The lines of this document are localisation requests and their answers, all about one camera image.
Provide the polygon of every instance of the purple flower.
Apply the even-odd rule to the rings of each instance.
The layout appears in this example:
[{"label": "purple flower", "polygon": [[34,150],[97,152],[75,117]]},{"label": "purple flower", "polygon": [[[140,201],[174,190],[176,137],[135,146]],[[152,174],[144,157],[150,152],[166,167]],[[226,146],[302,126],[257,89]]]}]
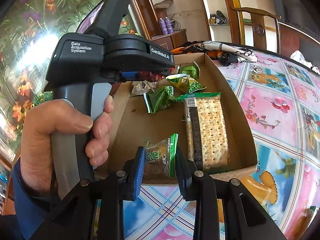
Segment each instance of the purple flower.
[{"label": "purple flower", "polygon": [[20,3],[21,4],[25,4],[25,3],[27,3],[28,2],[28,0],[20,0]]},{"label": "purple flower", "polygon": [[26,12],[22,15],[22,17],[26,20],[28,20],[31,17],[31,13],[30,12]]},{"label": "purple flower", "polygon": [[40,20],[41,15],[40,15],[40,13],[35,12],[35,13],[33,13],[33,14],[31,15],[31,18],[32,18],[34,21],[38,21],[38,20]]}]

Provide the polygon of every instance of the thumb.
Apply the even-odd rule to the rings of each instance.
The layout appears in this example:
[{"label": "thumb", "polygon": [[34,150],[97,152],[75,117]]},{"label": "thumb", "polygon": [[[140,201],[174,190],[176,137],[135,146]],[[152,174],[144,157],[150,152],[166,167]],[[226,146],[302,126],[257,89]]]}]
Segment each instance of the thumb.
[{"label": "thumb", "polygon": [[28,112],[24,127],[32,129],[31,133],[51,134],[61,132],[65,134],[83,134],[93,125],[92,119],[80,113],[67,102],[57,99],[47,101]]}]

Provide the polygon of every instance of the finger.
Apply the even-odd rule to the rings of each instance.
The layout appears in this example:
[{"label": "finger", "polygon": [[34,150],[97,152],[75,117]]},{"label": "finger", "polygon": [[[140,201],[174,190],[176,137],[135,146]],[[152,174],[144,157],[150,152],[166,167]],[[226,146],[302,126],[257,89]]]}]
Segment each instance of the finger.
[{"label": "finger", "polygon": [[111,130],[112,120],[109,114],[103,112],[97,120],[95,120],[92,127],[92,134],[95,138],[104,138]]},{"label": "finger", "polygon": [[107,161],[108,156],[109,156],[108,150],[105,150],[103,153],[101,153],[93,158],[90,158],[89,162],[92,166],[98,167]]},{"label": "finger", "polygon": [[104,111],[110,114],[113,111],[113,108],[113,98],[109,95],[104,103]]},{"label": "finger", "polygon": [[100,155],[108,149],[110,143],[110,135],[106,135],[102,139],[92,138],[85,147],[85,154],[89,158]]},{"label": "finger", "polygon": [[29,110],[25,119],[24,132],[51,134],[61,132],[66,134],[83,134],[93,125],[92,119],[80,113],[67,102],[57,99],[47,101]]}]

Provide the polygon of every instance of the cracker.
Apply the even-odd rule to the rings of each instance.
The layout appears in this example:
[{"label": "cracker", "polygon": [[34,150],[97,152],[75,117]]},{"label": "cracker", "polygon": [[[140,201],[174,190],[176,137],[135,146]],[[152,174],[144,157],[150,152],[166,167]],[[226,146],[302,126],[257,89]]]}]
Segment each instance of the cracker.
[{"label": "cracker", "polygon": [[228,165],[228,140],[220,97],[187,98],[185,111],[188,158],[198,170],[207,172]]}]

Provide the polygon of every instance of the hand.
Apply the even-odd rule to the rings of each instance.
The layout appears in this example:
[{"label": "hand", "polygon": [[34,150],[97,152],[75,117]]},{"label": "hand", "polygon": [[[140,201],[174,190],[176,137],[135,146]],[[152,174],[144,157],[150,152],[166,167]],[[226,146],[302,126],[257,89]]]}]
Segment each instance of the hand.
[{"label": "hand", "polygon": [[53,169],[50,135],[53,132],[84,134],[92,128],[92,138],[85,148],[92,166],[108,158],[113,98],[105,101],[104,112],[95,122],[63,100],[47,101],[29,110],[21,139],[20,166],[24,182],[38,194],[50,191]]}]

